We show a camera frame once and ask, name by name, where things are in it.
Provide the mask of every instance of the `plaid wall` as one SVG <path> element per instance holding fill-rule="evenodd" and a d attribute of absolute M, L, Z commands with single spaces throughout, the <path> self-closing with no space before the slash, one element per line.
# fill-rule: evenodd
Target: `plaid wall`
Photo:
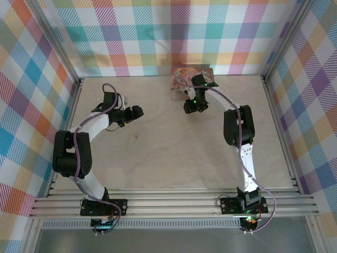
<path fill-rule="evenodd" d="M 74 85 L 23 0 L 0 4 L 0 252 L 18 252 Z"/>
<path fill-rule="evenodd" d="M 267 60 L 267 63 L 264 67 L 264 70 L 263 70 L 263 75 L 266 74 L 266 72 L 268 71 L 268 68 L 271 64 L 271 62 L 273 61 L 274 57 L 275 57 L 275 54 L 277 53 L 277 51 L 280 49 L 282 43 L 283 43 L 283 40 L 284 38 L 286 37 L 290 27 L 291 27 L 291 23 L 294 21 L 294 19 L 296 18 L 296 14 L 297 12 L 299 11 L 300 7 L 301 7 L 301 4 L 303 3 L 304 0 L 296 0 L 296 3 L 293 7 L 293 9 L 291 10 L 291 13 L 287 19 L 287 21 L 285 22 L 285 25 L 282 29 L 282 32 L 280 33 L 280 36 L 277 40 L 277 43 L 273 49 L 273 51 L 271 52 L 271 54 L 269 55 L 269 58 Z"/>
<path fill-rule="evenodd" d="M 314 2 L 271 89 L 304 191 L 337 250 L 337 0 Z"/>
<path fill-rule="evenodd" d="M 261 74 L 296 1 L 39 2 L 78 75 L 142 76 L 187 64 L 210 65 L 215 74 Z"/>

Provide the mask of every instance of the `metal rod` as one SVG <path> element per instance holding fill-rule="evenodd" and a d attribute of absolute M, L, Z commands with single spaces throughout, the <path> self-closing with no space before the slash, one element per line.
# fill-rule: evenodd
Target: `metal rod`
<path fill-rule="evenodd" d="M 278 49 L 273 61 L 271 62 L 267 73 L 265 75 L 265 79 L 270 81 L 270 78 L 273 76 L 274 72 L 276 71 L 281 59 L 284 57 L 286 50 L 288 49 L 289 45 L 291 44 L 292 40 L 294 39 L 297 31 L 299 30 L 304 18 L 306 17 L 308 11 L 310 10 L 314 0 L 304 0 L 296 13 L 296 18 L 290 25 L 289 31 L 286 34 L 281 47 Z"/>
<path fill-rule="evenodd" d="M 292 159 L 292 155 L 290 153 L 290 149 L 289 149 L 288 143 L 286 141 L 286 137 L 284 135 L 282 124 L 281 124 L 280 118 L 277 114 L 276 105 L 275 105 L 275 103 L 272 99 L 272 94 L 270 93 L 270 89 L 269 89 L 268 84 L 266 83 L 265 79 L 263 77 L 261 77 L 261 78 L 262 78 L 262 82 L 263 82 L 264 92 L 265 92 L 267 100 L 268 100 L 269 108 L 270 108 L 272 116 L 273 116 L 276 131 L 277 131 L 277 134 L 279 135 L 281 148 L 282 148 L 282 151 L 283 151 L 283 155 L 285 157 L 285 162 L 286 162 L 287 167 L 289 169 L 289 173 L 290 173 L 290 175 L 292 175 L 294 177 L 294 180 L 296 182 L 296 186 L 297 186 L 299 192 L 301 194 L 304 194 L 304 190 L 303 190 L 303 187 L 301 185 L 300 177 L 299 177 L 299 175 L 298 175 L 298 173 L 295 169 L 295 164 L 294 164 L 294 161 Z"/>
<path fill-rule="evenodd" d="M 72 77 L 75 81 L 76 85 L 80 85 L 80 77 L 77 75 L 73 64 L 69 60 L 66 52 L 64 51 L 63 47 L 61 46 L 53 28 L 51 27 L 50 23 L 48 22 L 46 16 L 44 15 L 43 10 L 41 9 L 39 3 L 36 0 L 26 0 L 28 7 L 31 9 L 34 17 L 36 18 L 39 26 L 41 27 L 43 33 L 49 40 L 52 48 L 54 49 L 56 55 L 60 58 L 62 64 L 64 65 L 65 69 L 67 70 L 68 74 Z"/>

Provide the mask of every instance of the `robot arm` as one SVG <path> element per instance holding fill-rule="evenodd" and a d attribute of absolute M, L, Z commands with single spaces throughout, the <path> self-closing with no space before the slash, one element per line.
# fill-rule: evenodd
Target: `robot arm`
<path fill-rule="evenodd" d="M 106 109 L 112 107 L 117 96 L 116 106 L 101 115 L 93 117 Z M 74 181 L 74 176 L 77 167 L 76 154 L 71 151 L 74 147 L 74 132 L 78 126 L 67 131 L 58 131 L 55 135 L 54 154 L 53 154 L 53 169 L 59 172 L 62 176 L 70 178 L 76 185 L 87 195 L 82 201 L 81 216 L 104 216 L 111 214 L 112 206 L 97 202 L 89 198 L 89 196 L 111 202 L 118 205 L 124 212 L 126 212 L 127 200 L 110 200 L 107 189 L 103 187 L 96 179 L 91 167 L 92 156 L 90 143 L 92 140 L 104 129 L 106 129 L 113 122 L 117 123 L 121 128 L 126 126 L 133 120 L 140 118 L 143 115 L 143 110 L 135 105 L 132 108 L 126 108 L 126 97 L 114 92 L 104 92 L 104 101 L 100 103 L 89 115 L 92 117 L 86 124 L 84 124 L 77 132 L 76 140 L 78 151 L 80 153 L 81 167 L 78 177 Z"/>
<path fill-rule="evenodd" d="M 192 78 L 193 86 L 207 86 L 212 88 L 201 89 L 186 87 L 186 93 L 190 99 L 185 101 L 184 110 L 186 114 L 192 112 L 203 112 L 208 108 L 208 104 L 215 105 L 221 112 L 224 113 L 224 138 L 228 145 L 236 147 L 239 153 L 239 123 L 237 111 L 234 107 L 225 100 L 220 93 L 224 94 L 216 83 L 206 83 L 203 75 L 196 75 Z M 255 136 L 255 128 L 253 123 L 252 111 L 248 105 L 240 106 L 234 103 L 240 110 L 241 126 L 242 126 L 242 143 L 241 143 L 241 158 L 244 166 L 248 172 L 255 178 L 254 164 L 253 164 L 253 138 Z M 246 209 L 255 206 L 261 202 L 261 192 L 259 186 L 252 180 L 242 168 L 241 185 L 237 188 L 237 200 L 240 209 L 244 212 Z"/>

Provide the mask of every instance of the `plywood surface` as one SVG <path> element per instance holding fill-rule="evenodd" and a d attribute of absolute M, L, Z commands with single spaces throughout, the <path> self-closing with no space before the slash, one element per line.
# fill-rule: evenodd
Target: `plywood surface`
<path fill-rule="evenodd" d="M 292 187 L 270 108 L 259 76 L 216 76 L 222 90 L 252 108 L 256 136 L 253 160 L 258 181 L 269 188 Z M 114 132 L 102 131 L 91 143 L 93 171 L 108 189 L 235 188 L 236 150 L 223 138 L 223 112 L 210 105 L 185 114 L 184 101 L 170 99 L 170 77 L 86 78 L 73 126 L 103 101 L 110 83 L 139 105 L 144 116 Z M 58 177 L 56 189 L 73 189 Z"/>

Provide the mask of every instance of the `purple cable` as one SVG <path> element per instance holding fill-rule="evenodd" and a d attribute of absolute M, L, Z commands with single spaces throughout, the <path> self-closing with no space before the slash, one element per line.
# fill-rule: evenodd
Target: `purple cable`
<path fill-rule="evenodd" d="M 103 90 L 103 92 L 105 92 L 105 91 L 104 91 L 104 86 L 106 86 L 106 85 L 110 86 L 110 87 L 114 90 L 115 94 L 117 94 L 117 91 L 116 91 L 115 87 L 112 86 L 111 84 L 108 84 L 108 83 L 105 83 L 105 84 L 102 85 L 102 90 Z M 80 157 L 80 153 L 79 153 L 79 151 L 78 151 L 78 145 L 77 145 L 77 138 L 76 138 L 76 137 L 77 137 L 78 131 L 79 131 L 79 130 L 80 130 L 80 129 L 81 129 L 81 128 L 82 128 L 82 127 L 89 121 L 89 120 L 91 120 L 91 119 L 93 119 L 93 118 L 95 118 L 95 117 L 98 117 L 98 116 L 100 116 L 100 115 L 102 115 L 102 114 L 105 114 L 105 113 L 107 113 L 108 111 L 114 109 L 114 107 L 116 106 L 117 100 L 118 100 L 118 96 L 116 95 L 116 96 L 115 96 L 115 101 L 113 102 L 113 104 L 111 105 L 111 107 L 109 107 L 108 109 L 106 109 L 105 111 L 103 111 L 103 112 L 101 112 L 101 113 L 95 114 L 94 116 L 91 116 L 91 117 L 87 118 L 86 120 L 84 120 L 81 124 L 79 124 L 79 126 L 75 129 L 75 132 L 74 132 L 74 147 L 75 147 L 75 153 L 76 153 L 76 158 L 77 158 L 77 168 L 76 168 L 76 173 L 75 173 L 75 176 L 74 176 L 74 178 L 73 178 L 73 181 L 77 184 L 78 188 L 81 190 L 81 192 L 82 192 L 84 195 L 88 196 L 89 198 L 91 198 L 91 199 L 93 199 L 93 200 L 95 200 L 95 201 L 97 201 L 97 202 L 104 203 L 104 204 L 107 204 L 107 205 L 111 205 L 111 206 L 117 208 L 117 210 L 118 210 L 118 218 L 117 218 L 116 222 L 111 226 L 110 229 L 108 229 L 107 231 L 105 231 L 105 233 L 109 233 L 109 232 L 116 226 L 116 224 L 118 223 L 118 221 L 119 221 L 120 218 L 121 218 L 122 211 L 121 211 L 121 209 L 119 208 L 119 206 L 117 206 L 117 205 L 114 204 L 114 203 L 110 203 L 110 202 L 107 202 L 107 201 L 104 201 L 104 200 L 101 200 L 101 199 L 96 199 L 95 197 L 89 195 L 89 194 L 82 188 L 82 186 L 78 183 L 77 177 L 78 177 L 78 174 L 79 174 L 80 168 L 81 168 L 81 157 Z"/>
<path fill-rule="evenodd" d="M 241 157 L 241 147 L 242 147 L 242 126 L 241 126 L 241 114 L 240 114 L 240 110 L 239 108 L 237 108 L 237 106 L 223 93 L 217 91 L 216 89 L 212 88 L 212 87 L 207 87 L 207 86 L 188 86 L 187 85 L 187 82 L 184 80 L 184 79 L 179 79 L 180 81 L 183 80 L 183 82 L 185 82 L 185 84 L 181 84 L 180 82 L 177 82 L 180 86 L 182 87 L 186 87 L 186 88 L 199 88 L 199 89 L 208 89 L 208 90 L 211 90 L 211 91 L 214 91 L 216 92 L 217 94 L 219 94 L 221 97 L 223 97 L 232 107 L 234 107 L 234 109 L 236 110 L 237 112 L 237 117 L 238 117 L 238 121 L 239 121 L 239 160 L 240 160 L 240 163 L 241 163 L 241 166 L 243 168 L 243 170 L 246 172 L 246 174 L 253 180 L 254 183 L 256 183 L 257 186 L 259 186 L 261 189 L 265 190 L 266 192 L 268 192 L 273 200 L 274 200 L 274 210 L 272 212 L 272 214 L 270 215 L 269 219 L 267 220 L 267 222 L 261 226 L 260 228 L 252 231 L 252 232 L 257 232 L 257 231 L 260 231 L 261 229 L 263 229 L 265 226 L 268 225 L 268 223 L 272 220 L 273 216 L 275 215 L 275 210 L 276 210 L 276 197 L 274 196 L 274 194 L 267 190 L 266 188 L 264 188 L 262 185 L 260 185 L 257 180 L 255 178 L 253 178 L 253 175 L 249 173 L 248 169 L 246 168 L 246 166 L 244 165 L 243 163 L 243 160 L 242 160 L 242 157 Z"/>
<path fill-rule="evenodd" d="M 103 90 L 103 92 L 105 92 L 105 91 L 104 91 L 104 86 L 106 86 L 106 85 L 110 86 L 110 87 L 114 90 L 115 94 L 117 94 L 117 91 L 116 91 L 115 87 L 112 86 L 112 85 L 109 84 L 109 83 L 105 83 L 105 84 L 102 85 L 102 90 Z M 80 172 L 80 168 L 81 168 L 80 153 L 79 153 L 79 151 L 78 151 L 77 138 L 76 138 L 76 137 L 77 137 L 78 131 L 79 131 L 79 130 L 84 126 L 84 124 L 85 124 L 86 122 L 88 122 L 89 120 L 91 120 L 91 119 L 93 119 L 93 118 L 95 118 L 95 117 L 98 117 L 98 116 L 100 116 L 100 115 L 102 115 L 102 114 L 105 114 L 105 113 L 107 113 L 108 111 L 114 109 L 114 107 L 116 106 L 117 100 L 118 100 L 118 96 L 116 95 L 116 96 L 115 96 L 115 101 L 113 102 L 113 104 L 111 105 L 111 107 L 109 107 L 108 109 L 106 109 L 106 110 L 103 111 L 103 112 L 100 112 L 100 113 L 98 113 L 98 114 L 95 114 L 95 115 L 93 115 L 93 116 L 87 118 L 87 119 L 84 120 L 81 124 L 79 124 L 79 126 L 76 128 L 76 130 L 75 130 L 75 132 L 74 132 L 74 147 L 75 147 L 75 153 L 76 153 L 76 158 L 77 158 L 77 168 L 76 168 L 76 173 L 75 173 L 75 176 L 74 176 L 74 179 L 73 179 L 74 181 L 76 181 L 76 179 L 77 179 L 77 177 L 78 177 L 78 174 L 79 174 L 79 172 Z"/>

